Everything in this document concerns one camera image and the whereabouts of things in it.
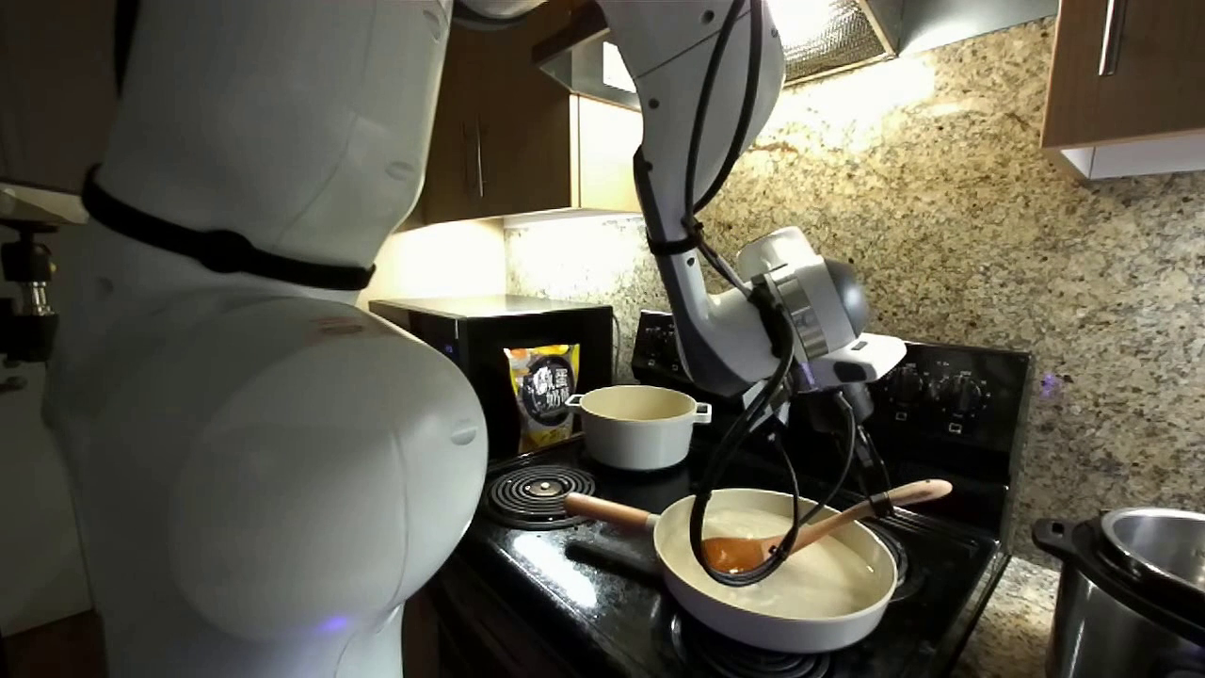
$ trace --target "stovetop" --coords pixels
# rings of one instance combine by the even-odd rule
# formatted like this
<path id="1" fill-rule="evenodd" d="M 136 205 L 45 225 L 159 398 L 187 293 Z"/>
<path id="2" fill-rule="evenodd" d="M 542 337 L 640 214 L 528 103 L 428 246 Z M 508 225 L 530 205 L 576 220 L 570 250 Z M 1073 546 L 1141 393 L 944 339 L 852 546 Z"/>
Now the stovetop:
<path id="1" fill-rule="evenodd" d="M 935 362 L 941 362 L 941 378 L 957 366 L 974 398 L 960 393 L 957 409 L 941 408 L 938 398 L 948 393 L 931 384 Z M 1007 501 L 1010 490 L 1010 457 L 1015 443 L 1014 432 L 1019 427 L 1015 416 L 1029 362 L 1003 352 L 914 348 L 908 366 L 908 388 L 879 388 L 881 409 L 869 428 L 884 438 L 884 463 L 904 466 L 908 480 L 908 470 L 931 475 L 935 461 L 941 466 L 941 457 L 957 451 L 957 487 L 973 487 L 974 499 L 965 506 L 965 521 L 908 510 L 875 521 L 884 543 L 904 549 L 904 585 L 881 627 L 856 648 L 831 657 L 734 648 L 741 668 L 727 668 L 731 657 L 714 668 L 707 657 L 727 640 L 707 638 L 707 630 L 679 610 L 675 595 L 658 580 L 649 534 L 629 534 L 566 514 L 516 515 L 513 510 L 492 510 L 492 499 L 508 501 L 513 495 L 528 495 L 536 506 L 556 506 L 556 495 L 574 487 L 658 514 L 690 495 L 690 463 L 654 475 L 625 475 L 589 463 L 580 443 L 498 463 L 490 470 L 482 514 L 454 558 L 472 563 L 492 593 L 503 593 L 508 607 L 536 623 L 545 640 L 574 648 L 574 668 L 580 668 L 580 674 L 948 674 L 1010 563 L 1003 546 L 1007 506 L 999 501 Z M 941 451 L 908 450 L 904 440 L 941 443 Z M 758 463 L 758 450 L 749 450 L 747 461 L 749 463 L 741 463 L 727 487 L 774 487 L 778 475 Z"/>

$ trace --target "granite countertop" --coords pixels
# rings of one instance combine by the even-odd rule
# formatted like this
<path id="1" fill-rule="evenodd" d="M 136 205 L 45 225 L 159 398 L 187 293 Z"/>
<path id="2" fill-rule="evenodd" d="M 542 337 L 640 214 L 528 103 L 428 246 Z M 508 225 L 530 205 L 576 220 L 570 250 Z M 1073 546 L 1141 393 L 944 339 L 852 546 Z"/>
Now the granite countertop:
<path id="1" fill-rule="evenodd" d="M 1043 678 L 1059 569 L 1014 558 L 951 678 Z"/>

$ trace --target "metal pot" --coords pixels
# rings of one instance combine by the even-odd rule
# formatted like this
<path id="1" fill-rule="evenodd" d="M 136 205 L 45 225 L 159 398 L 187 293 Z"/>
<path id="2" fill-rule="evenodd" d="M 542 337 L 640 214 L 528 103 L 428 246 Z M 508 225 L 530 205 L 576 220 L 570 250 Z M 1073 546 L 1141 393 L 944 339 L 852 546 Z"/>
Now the metal pot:
<path id="1" fill-rule="evenodd" d="M 566 403 L 584 416 L 584 451 L 618 470 L 679 466 L 693 427 L 713 421 L 713 403 L 654 384 L 609 384 Z"/>
<path id="2" fill-rule="evenodd" d="M 791 495 L 714 490 L 703 534 L 778 534 L 791 522 Z M 693 495 L 665 514 L 643 514 L 570 495 L 584 515 L 650 533 L 672 595 L 707 630 L 767 653 L 837 653 L 869 638 L 901 585 L 891 549 L 864 522 L 798 549 L 762 585 L 727 589 L 690 549 Z"/>
<path id="3" fill-rule="evenodd" d="M 1033 527 L 1061 558 L 1048 674 L 1205 674 L 1205 515 L 1115 510 Z"/>

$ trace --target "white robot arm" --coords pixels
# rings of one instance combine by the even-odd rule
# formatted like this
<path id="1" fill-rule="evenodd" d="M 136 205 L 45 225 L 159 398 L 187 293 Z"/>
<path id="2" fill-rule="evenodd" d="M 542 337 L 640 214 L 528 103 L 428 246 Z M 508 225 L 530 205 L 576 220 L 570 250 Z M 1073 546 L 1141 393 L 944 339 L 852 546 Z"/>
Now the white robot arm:
<path id="1" fill-rule="evenodd" d="M 498 23 L 530 3 L 467 0 Z M 891 352 L 798 237 L 734 289 L 700 279 L 693 212 L 778 79 L 749 9 L 603 0 L 685 353 L 714 393 L 774 366 L 875 381 Z M 487 421 L 452 362 L 350 293 L 419 199 L 448 25 L 452 0 L 141 3 L 45 394 L 113 678 L 400 674 L 400 602 L 472 522 Z"/>

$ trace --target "black stove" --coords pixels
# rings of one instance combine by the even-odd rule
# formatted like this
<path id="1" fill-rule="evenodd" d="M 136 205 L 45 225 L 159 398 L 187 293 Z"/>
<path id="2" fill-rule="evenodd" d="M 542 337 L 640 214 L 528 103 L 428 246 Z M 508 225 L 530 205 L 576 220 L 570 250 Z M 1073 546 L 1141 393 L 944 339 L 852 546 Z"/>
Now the black stove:
<path id="1" fill-rule="evenodd" d="M 864 643 L 831 657 L 762 653 L 703 630 L 664 589 L 649 539 L 566 515 L 556 506 L 556 495 L 580 490 L 658 514 L 690 495 L 690 463 L 654 475 L 606 470 L 589 463 L 580 443 L 498 463 L 482 514 L 448 574 L 476 580 L 472 593 L 498 602 L 492 623 L 476 623 L 482 627 L 476 634 L 487 634 L 476 648 L 528 643 L 516 634 L 528 630 L 530 648 L 552 653 L 552 659 L 536 662 L 523 653 L 520 659 L 498 653 L 503 659 L 476 672 L 530 674 L 536 668 L 562 668 L 562 674 L 650 678 L 948 674 L 1010 563 L 1003 534 L 1026 384 L 1026 353 L 973 348 L 910 348 L 908 362 L 884 384 L 875 384 L 879 416 L 867 428 L 884 461 L 887 480 L 881 484 L 941 475 L 965 499 L 938 501 L 931 514 L 901 510 L 869 521 L 901 554 L 904 585 L 881 627 Z M 830 480 L 826 440 L 801 428 L 791 450 L 807 450 L 807 461 L 795 463 L 807 475 L 807 495 L 820 499 Z M 783 487 L 783 470 L 752 440 L 741 450 L 727 487 Z"/>

